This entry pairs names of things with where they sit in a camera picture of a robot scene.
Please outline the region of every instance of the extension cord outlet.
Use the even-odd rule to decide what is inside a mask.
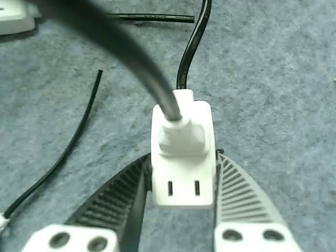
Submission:
[[[22,33],[35,28],[35,21],[23,0],[0,0],[0,35]]]
[[[151,134],[152,199],[163,208],[212,208],[216,179],[210,105],[192,90],[174,90],[180,122],[168,122],[156,105]]]
[[[219,224],[214,234],[215,252],[302,252],[288,228],[279,223]]]
[[[35,232],[22,252],[120,252],[114,231],[69,225],[50,225]]]

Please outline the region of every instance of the cable end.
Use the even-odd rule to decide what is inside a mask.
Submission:
[[[3,213],[0,213],[0,235],[6,229],[8,223],[9,223],[9,219],[5,218]]]

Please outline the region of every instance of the power cord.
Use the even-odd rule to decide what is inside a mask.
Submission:
[[[104,12],[88,0],[30,0],[44,14],[58,19],[116,56],[140,80],[169,121],[181,112],[172,88],[142,47]]]
[[[97,73],[96,81],[95,81],[93,89],[92,89],[92,93],[91,93],[89,103],[88,103],[87,108],[85,110],[85,113],[84,113],[84,115],[83,115],[83,117],[82,117],[82,119],[81,119],[81,121],[80,121],[80,123],[77,127],[77,130],[76,130],[74,136],[72,137],[71,141],[69,142],[68,146],[63,151],[62,155],[59,157],[59,159],[56,161],[56,163],[52,166],[52,168],[43,177],[41,177],[39,179],[39,181],[37,181],[31,188],[29,188],[25,193],[23,193],[12,205],[10,205],[10,207],[4,212],[4,214],[2,216],[0,216],[0,219],[2,218],[2,220],[3,220],[2,221],[3,227],[0,225],[0,231],[5,228],[5,225],[7,225],[8,221],[9,221],[9,218],[11,217],[13,212],[29,196],[31,196],[33,192],[35,192],[45,182],[47,182],[49,179],[51,179],[52,176],[55,175],[56,172],[58,172],[63,167],[63,165],[65,164],[68,156],[70,155],[70,153],[74,149],[77,140],[82,135],[83,130],[84,130],[85,125],[86,125],[86,122],[88,121],[88,117],[89,117],[93,102],[94,102],[95,97],[96,97],[96,93],[97,93],[97,90],[98,90],[98,86],[99,86],[99,83],[100,83],[102,73],[103,73],[102,70],[99,70],[98,73]]]
[[[108,17],[116,21],[155,21],[155,22],[176,22],[190,23],[195,22],[194,16],[185,15],[166,15],[166,14],[115,14],[106,13]]]
[[[195,29],[189,39],[188,45],[185,48],[180,66],[178,68],[176,89],[187,88],[187,76],[189,68],[208,23],[211,12],[211,4],[212,0],[203,0],[201,13],[196,23]]]

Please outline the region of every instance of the white plug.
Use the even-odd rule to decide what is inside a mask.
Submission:
[[[289,229],[279,223],[220,223],[214,252],[302,252]]]
[[[182,119],[167,121],[153,109],[152,192],[156,206],[211,208],[216,178],[215,136],[210,105],[192,90],[174,90]]]
[[[0,0],[0,35],[22,33],[35,28],[35,21],[23,0]]]
[[[50,225],[35,232],[22,252],[120,252],[114,231],[104,228]]]

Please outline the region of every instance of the black wire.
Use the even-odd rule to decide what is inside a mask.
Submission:
[[[190,23],[195,22],[194,16],[185,15],[165,15],[165,14],[115,14],[106,13],[108,17],[113,20],[119,21],[157,21],[157,22],[177,22],[177,23]]]
[[[25,193],[23,193],[4,213],[4,217],[6,219],[9,219],[11,214],[29,197],[31,196],[31,194],[33,192],[35,192],[40,186],[42,186],[47,180],[49,180],[57,171],[59,171],[62,166],[64,165],[64,163],[67,160],[67,157],[69,156],[69,154],[72,152],[73,148],[75,147],[75,144],[77,142],[77,140],[79,139],[79,137],[81,136],[83,129],[85,127],[85,124],[88,120],[92,105],[93,105],[93,101],[95,100],[96,97],[96,93],[98,90],[98,86],[100,83],[100,79],[101,79],[101,75],[102,75],[103,71],[99,70],[97,73],[97,77],[96,77],[96,81],[94,83],[93,89],[92,89],[92,93],[91,93],[91,97],[89,100],[89,103],[86,107],[85,113],[82,117],[82,120],[80,121],[78,128],[74,134],[74,136],[72,137],[71,141],[69,142],[68,146],[66,147],[66,149],[63,151],[62,155],[59,157],[59,159],[56,161],[56,163],[52,166],[52,168],[43,176],[39,179],[39,181],[37,181],[31,188],[29,188]]]
[[[195,29],[189,39],[188,45],[185,48],[180,67],[177,72],[176,89],[187,88],[187,76],[191,62],[196,53],[197,47],[202,39],[206,25],[208,23],[211,12],[212,0],[203,0],[201,13],[196,23]]]
[[[59,19],[121,60],[160,105],[169,121],[181,119],[168,81],[147,53],[96,5],[86,0],[30,0],[41,12]]]

